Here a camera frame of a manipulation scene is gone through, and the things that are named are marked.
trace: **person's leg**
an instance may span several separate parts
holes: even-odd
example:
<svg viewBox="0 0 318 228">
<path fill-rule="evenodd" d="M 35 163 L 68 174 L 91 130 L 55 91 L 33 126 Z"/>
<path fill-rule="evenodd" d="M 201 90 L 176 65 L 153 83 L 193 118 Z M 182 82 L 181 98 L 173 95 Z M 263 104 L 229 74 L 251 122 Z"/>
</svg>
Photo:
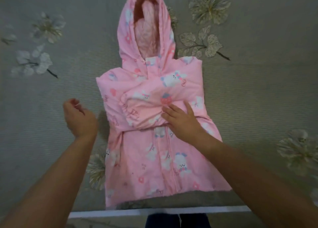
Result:
<svg viewBox="0 0 318 228">
<path fill-rule="evenodd" d="M 153 214 L 149 215 L 145 228 L 180 228 L 178 215 Z"/>
<path fill-rule="evenodd" d="M 181 228 L 211 228 L 206 214 L 180 214 Z"/>
</svg>

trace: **person's left hand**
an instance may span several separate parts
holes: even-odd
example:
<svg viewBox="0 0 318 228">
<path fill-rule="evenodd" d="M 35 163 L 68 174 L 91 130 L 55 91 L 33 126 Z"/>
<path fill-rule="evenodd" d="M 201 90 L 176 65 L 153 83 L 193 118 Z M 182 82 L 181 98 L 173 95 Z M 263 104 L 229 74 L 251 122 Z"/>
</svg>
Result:
<svg viewBox="0 0 318 228">
<path fill-rule="evenodd" d="M 97 119 L 91 111 L 82 108 L 79 100 L 72 98 L 65 101 L 63 109 L 67 127 L 76 138 L 96 137 L 98 129 Z"/>
</svg>

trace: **white strip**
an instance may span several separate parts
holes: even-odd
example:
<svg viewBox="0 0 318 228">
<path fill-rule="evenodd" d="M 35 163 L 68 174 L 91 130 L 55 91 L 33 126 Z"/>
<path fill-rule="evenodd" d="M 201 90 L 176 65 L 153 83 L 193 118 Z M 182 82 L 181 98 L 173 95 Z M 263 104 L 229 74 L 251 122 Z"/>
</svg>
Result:
<svg viewBox="0 0 318 228">
<path fill-rule="evenodd" d="M 109 216 L 139 216 L 157 213 L 166 214 L 193 214 L 193 213 L 223 213 L 251 211 L 246 205 L 241 206 L 207 206 L 189 208 L 149 208 L 133 210 L 95 210 L 71 212 L 68 218 L 93 218 Z"/>
</svg>

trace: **person's right arm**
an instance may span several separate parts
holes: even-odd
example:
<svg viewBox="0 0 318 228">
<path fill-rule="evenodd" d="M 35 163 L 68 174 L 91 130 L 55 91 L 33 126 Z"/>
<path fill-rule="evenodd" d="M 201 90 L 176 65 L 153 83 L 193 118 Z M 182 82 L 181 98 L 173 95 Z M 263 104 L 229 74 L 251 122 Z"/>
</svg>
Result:
<svg viewBox="0 0 318 228">
<path fill-rule="evenodd" d="M 175 105 L 162 117 L 179 139 L 197 148 L 223 175 L 244 203 L 269 227 L 318 227 L 318 208 L 300 191 L 239 150 L 209 135 L 189 103 L 188 113 Z"/>
</svg>

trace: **hooded jacket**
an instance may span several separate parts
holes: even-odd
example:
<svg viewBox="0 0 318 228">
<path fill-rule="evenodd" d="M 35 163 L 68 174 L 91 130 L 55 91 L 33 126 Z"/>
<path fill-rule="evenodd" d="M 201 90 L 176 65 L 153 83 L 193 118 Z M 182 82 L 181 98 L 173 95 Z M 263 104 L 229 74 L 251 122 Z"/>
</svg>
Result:
<svg viewBox="0 0 318 228">
<path fill-rule="evenodd" d="M 173 103 L 186 111 L 187 100 L 202 127 L 221 140 L 204 105 L 202 62 L 174 59 L 176 45 L 164 1 L 128 0 L 117 35 L 122 68 L 96 78 L 110 123 L 106 206 L 192 190 L 230 190 L 218 170 L 175 137 L 161 118 L 162 106 Z"/>
</svg>

